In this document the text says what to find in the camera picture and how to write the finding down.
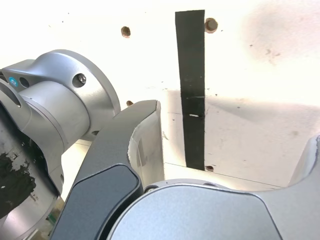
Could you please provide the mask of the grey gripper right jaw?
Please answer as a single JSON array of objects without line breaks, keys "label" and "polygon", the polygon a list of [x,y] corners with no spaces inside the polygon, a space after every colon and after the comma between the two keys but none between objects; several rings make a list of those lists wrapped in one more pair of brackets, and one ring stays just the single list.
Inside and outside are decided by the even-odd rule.
[{"label": "grey gripper right jaw", "polygon": [[113,225],[110,240],[317,240],[320,237],[320,138],[289,186],[239,191],[173,184],[144,194]]}]

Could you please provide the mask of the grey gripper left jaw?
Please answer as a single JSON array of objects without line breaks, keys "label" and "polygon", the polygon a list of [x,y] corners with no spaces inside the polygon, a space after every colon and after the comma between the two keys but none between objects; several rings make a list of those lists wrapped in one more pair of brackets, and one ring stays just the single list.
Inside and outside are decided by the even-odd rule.
[{"label": "grey gripper left jaw", "polygon": [[137,102],[109,120],[89,147],[53,240],[104,240],[119,216],[163,181],[161,104]]}]

